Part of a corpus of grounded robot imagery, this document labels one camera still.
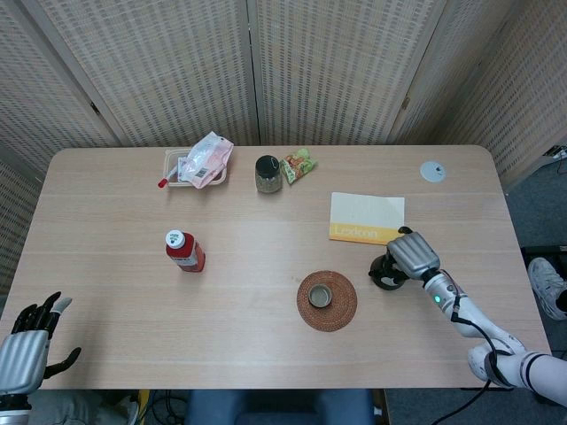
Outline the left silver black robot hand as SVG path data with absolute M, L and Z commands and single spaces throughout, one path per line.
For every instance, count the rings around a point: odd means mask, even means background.
M 62 313 L 72 303 L 59 291 L 41 305 L 24 308 L 12 331 L 1 344 L 1 394 L 28 395 L 39 389 L 43 381 L 69 369 L 82 349 L 74 348 L 66 359 L 48 365 L 50 342 Z

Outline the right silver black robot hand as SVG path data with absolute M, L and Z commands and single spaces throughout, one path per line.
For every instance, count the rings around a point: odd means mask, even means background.
M 440 274 L 440 259 L 426 240 L 409 227 L 398 229 L 399 237 L 386 245 L 386 254 L 376 278 L 382 289 L 399 289 L 407 280 L 427 283 Z

